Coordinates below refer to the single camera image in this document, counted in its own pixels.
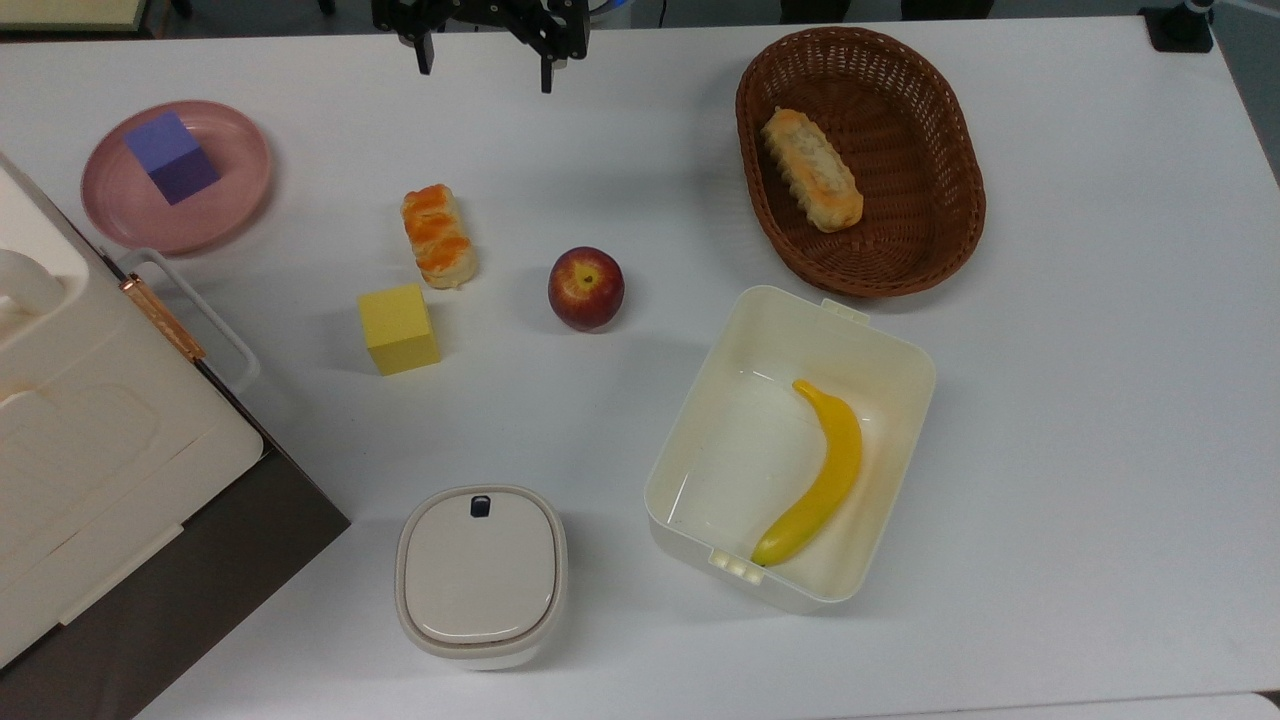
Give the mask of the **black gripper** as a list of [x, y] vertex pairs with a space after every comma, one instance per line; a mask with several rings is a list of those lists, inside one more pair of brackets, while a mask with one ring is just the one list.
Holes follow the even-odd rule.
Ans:
[[419, 72], [430, 76], [433, 35], [448, 20], [508, 31], [540, 58], [540, 90], [550, 94], [558, 60], [584, 59], [590, 35], [585, 1], [374, 1], [376, 29], [411, 46]]

